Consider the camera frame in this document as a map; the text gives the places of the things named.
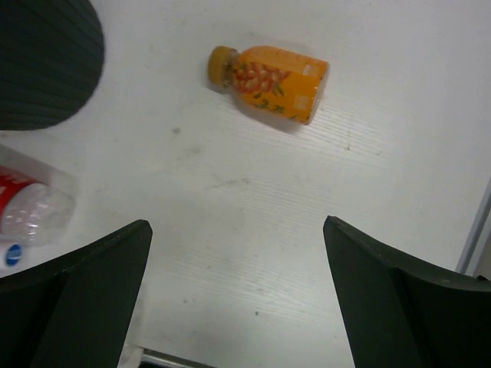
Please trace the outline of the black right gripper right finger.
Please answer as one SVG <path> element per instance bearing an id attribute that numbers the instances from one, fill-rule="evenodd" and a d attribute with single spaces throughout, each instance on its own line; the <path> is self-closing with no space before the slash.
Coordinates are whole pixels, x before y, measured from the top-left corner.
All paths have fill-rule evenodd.
<path id="1" fill-rule="evenodd" d="M 392 248 L 333 216 L 328 263 L 357 367 L 488 367 L 490 281 Z"/>

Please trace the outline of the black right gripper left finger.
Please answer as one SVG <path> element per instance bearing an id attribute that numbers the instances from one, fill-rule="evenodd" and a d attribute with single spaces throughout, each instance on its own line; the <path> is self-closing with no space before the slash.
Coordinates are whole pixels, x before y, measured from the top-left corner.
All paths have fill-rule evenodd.
<path id="1" fill-rule="evenodd" d="M 116 367 L 153 235 L 137 220 L 1 279 L 3 367 Z"/>

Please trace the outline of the red label clear bottle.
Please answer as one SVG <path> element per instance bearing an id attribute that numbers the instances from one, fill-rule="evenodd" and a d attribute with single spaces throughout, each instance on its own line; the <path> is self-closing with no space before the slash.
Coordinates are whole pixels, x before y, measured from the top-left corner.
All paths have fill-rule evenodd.
<path id="1" fill-rule="evenodd" d="M 1 146 L 1 235 L 30 246 L 53 245 L 73 217 L 76 179 Z"/>

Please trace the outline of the orange juice bottle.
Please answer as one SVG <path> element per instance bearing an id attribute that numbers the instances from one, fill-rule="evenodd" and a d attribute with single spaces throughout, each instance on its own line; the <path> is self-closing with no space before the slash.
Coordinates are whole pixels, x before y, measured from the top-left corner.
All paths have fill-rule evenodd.
<path id="1" fill-rule="evenodd" d="M 250 109 L 308 125 L 329 71 L 327 61 L 282 48 L 259 45 L 237 51 L 217 46 L 209 56 L 207 77 Z"/>

